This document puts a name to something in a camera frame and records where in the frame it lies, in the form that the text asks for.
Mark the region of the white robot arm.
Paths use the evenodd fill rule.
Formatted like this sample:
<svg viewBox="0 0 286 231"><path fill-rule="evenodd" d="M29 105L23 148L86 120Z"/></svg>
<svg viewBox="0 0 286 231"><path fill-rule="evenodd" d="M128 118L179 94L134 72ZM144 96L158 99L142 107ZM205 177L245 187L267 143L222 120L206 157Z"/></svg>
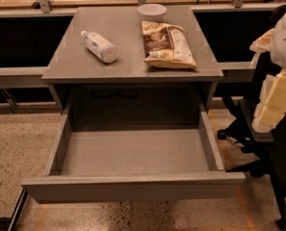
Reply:
<svg viewBox="0 0 286 231"><path fill-rule="evenodd" d="M250 48L256 53L269 52L271 62L281 67L275 76L268 75L260 90L260 102L255 108L251 127L268 133L286 114L286 13L275 26L255 40Z"/></svg>

